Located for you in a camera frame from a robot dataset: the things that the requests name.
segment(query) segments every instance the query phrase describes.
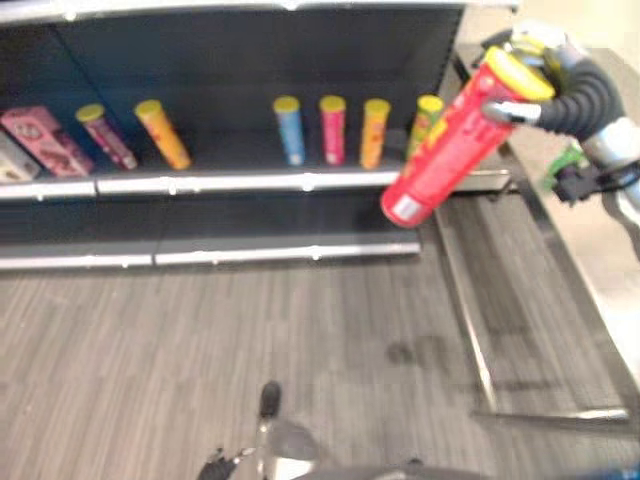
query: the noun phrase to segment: yellow cap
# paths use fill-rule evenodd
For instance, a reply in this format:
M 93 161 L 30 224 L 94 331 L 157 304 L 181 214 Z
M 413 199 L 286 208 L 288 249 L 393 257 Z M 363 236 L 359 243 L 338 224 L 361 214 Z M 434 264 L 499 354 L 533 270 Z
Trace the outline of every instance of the yellow cap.
M 555 95 L 551 84 L 540 74 L 499 47 L 489 48 L 484 60 L 505 85 L 526 100 L 549 100 Z
M 92 122 L 104 115 L 104 107 L 99 103 L 90 103 L 84 107 L 78 109 L 76 112 L 76 119 L 79 122 Z
M 437 95 L 420 95 L 418 108 L 427 112 L 439 112 L 444 108 L 444 102 Z
M 159 100 L 145 100 L 136 105 L 135 113 L 138 117 L 148 117 L 162 111 L 162 104 Z
M 341 112 L 347 108 L 344 98 L 336 95 L 326 95 L 320 100 L 320 110 L 323 112 Z
M 276 113 L 293 113 L 300 109 L 300 102 L 296 97 L 284 95 L 273 102 L 273 111 Z
M 364 111 L 373 115 L 387 115 L 391 104 L 381 98 L 372 98 L 364 102 Z

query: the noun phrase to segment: metal shelf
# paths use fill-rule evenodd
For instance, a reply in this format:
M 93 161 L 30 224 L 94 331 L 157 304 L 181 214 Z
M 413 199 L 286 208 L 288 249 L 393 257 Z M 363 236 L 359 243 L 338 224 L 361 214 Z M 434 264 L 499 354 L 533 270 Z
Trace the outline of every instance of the metal shelf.
M 383 188 L 398 176 L 399 168 L 375 171 L 345 168 L 345 171 L 289 173 L 216 173 L 195 175 L 105 176 L 93 180 L 45 180 L 2 185 L 1 201 L 50 201 L 104 198 L 126 195 L 194 195 L 230 192 L 313 192 L 354 188 Z M 509 181 L 505 169 L 476 170 L 456 186 L 457 193 L 501 190 Z
M 288 10 L 475 5 L 517 8 L 520 0 L 18 0 L 0 3 L 0 25 L 73 22 L 106 16 L 198 9 Z
M 420 252 L 417 232 L 391 224 L 376 192 L 23 203 L 9 213 L 0 224 L 0 271 Z
M 135 172 L 98 173 L 87 179 L 44 178 L 31 183 L 0 186 L 2 201 L 48 201 L 73 198 L 101 198 L 128 195 L 194 195 L 230 192 L 313 192 L 357 188 L 382 188 L 391 184 L 404 167 L 406 135 L 391 130 L 380 168 L 364 170 L 353 152 L 357 142 L 349 138 L 346 163 L 327 166 L 318 142 L 310 142 L 303 167 L 284 163 L 277 132 L 243 132 L 221 136 L 199 133 L 190 138 L 192 169 L 168 170 L 155 148 L 144 142 L 142 166 Z M 456 187 L 457 192 L 501 190 L 509 172 L 493 155 Z

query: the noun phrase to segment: robotic arm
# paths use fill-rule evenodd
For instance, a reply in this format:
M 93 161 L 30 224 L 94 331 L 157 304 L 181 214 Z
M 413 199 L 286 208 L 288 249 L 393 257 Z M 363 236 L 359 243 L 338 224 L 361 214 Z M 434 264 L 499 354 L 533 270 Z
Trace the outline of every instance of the robotic arm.
M 489 102 L 483 113 L 497 122 L 526 123 L 575 137 L 589 165 L 555 172 L 557 197 L 573 204 L 596 192 L 618 192 L 619 210 L 640 226 L 640 128 L 626 116 L 609 76 L 564 31 L 537 22 L 524 22 L 483 42 L 484 48 L 492 45 L 536 67 L 559 95 L 544 103 Z

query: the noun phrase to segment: gray floor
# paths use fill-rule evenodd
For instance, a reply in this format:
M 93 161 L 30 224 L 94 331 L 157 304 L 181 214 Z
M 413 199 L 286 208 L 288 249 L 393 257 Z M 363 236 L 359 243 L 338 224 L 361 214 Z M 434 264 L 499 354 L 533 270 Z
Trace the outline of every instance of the gray floor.
M 619 402 L 602 352 L 517 196 L 444 208 L 465 252 L 505 410 Z M 342 465 L 542 478 L 630 463 L 633 440 L 469 417 L 465 355 L 432 223 L 419 258 L 0 277 L 0 477 L 189 479 L 251 444 L 261 385 Z

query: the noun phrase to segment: orange can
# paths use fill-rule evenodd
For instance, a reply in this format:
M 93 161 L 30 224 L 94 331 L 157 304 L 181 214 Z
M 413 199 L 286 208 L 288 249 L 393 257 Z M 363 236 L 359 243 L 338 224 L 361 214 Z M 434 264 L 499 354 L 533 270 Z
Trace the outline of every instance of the orange can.
M 140 102 L 136 105 L 135 114 L 171 168 L 184 170 L 191 166 L 187 149 L 184 148 L 158 100 Z
M 380 164 L 389 111 L 391 104 L 381 98 L 372 98 L 364 104 L 360 165 L 367 170 Z

